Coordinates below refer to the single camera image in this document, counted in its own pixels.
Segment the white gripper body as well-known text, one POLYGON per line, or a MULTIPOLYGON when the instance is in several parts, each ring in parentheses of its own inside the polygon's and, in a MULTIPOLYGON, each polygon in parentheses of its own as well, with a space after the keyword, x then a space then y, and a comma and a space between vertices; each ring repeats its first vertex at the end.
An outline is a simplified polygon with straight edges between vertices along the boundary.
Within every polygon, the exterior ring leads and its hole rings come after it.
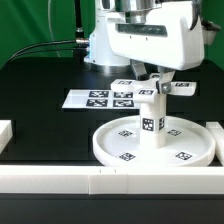
POLYGON ((197 67, 204 58, 200 16, 193 1, 163 2, 145 23, 127 23, 123 12, 106 15, 109 43, 117 56, 173 70, 197 67))

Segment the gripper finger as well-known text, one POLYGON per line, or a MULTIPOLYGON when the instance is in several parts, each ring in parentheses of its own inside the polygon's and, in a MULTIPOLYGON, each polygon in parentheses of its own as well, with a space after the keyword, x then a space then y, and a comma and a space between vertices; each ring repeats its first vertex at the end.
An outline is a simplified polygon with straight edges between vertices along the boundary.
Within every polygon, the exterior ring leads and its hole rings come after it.
POLYGON ((134 72, 137 81, 144 81, 148 79, 148 74, 145 65, 142 62, 132 60, 131 68, 134 72))
POLYGON ((164 68, 164 67, 159 67, 158 68, 159 72, 159 91, 161 94, 168 94, 171 92, 171 81, 174 77, 175 71, 164 68))

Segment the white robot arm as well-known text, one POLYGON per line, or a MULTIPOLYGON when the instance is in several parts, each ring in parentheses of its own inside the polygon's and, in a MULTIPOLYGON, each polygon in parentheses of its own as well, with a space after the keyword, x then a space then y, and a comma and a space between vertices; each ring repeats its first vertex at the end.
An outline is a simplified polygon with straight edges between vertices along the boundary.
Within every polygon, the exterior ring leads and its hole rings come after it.
POLYGON ((204 43, 194 0, 95 0, 96 25, 85 60, 106 72, 131 66, 136 76, 146 63, 159 67, 160 93, 171 92, 172 76, 201 64, 204 43))

